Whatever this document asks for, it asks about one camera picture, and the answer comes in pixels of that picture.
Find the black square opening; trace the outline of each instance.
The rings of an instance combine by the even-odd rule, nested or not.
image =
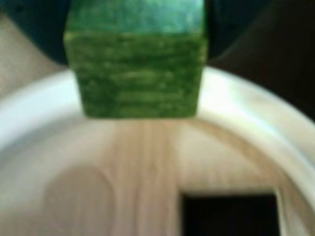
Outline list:
[[[182,197],[183,236],[280,236],[277,197]]]

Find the light wooden floor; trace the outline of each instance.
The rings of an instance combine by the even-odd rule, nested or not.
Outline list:
[[[0,217],[1,235],[179,236],[180,193],[274,190],[283,235],[315,235],[315,216],[290,180],[233,134],[197,120],[111,121],[107,128],[102,157],[54,178],[36,214]]]

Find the wooden surface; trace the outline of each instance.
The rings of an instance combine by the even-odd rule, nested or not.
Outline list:
[[[315,235],[315,216],[287,176],[233,134],[197,120],[102,124],[99,155],[78,157],[53,178],[36,211],[1,215],[2,235],[179,236],[181,193],[265,191],[279,193],[283,236]],[[64,159],[58,153],[46,155]]]
[[[64,69],[43,55],[0,11],[0,99]]]

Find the dark background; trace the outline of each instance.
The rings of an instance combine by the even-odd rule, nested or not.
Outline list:
[[[280,236],[274,195],[183,196],[183,236]]]

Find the wooden block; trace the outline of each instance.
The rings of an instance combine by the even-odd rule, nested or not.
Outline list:
[[[86,115],[194,116],[204,28],[203,0],[73,0],[64,42]]]

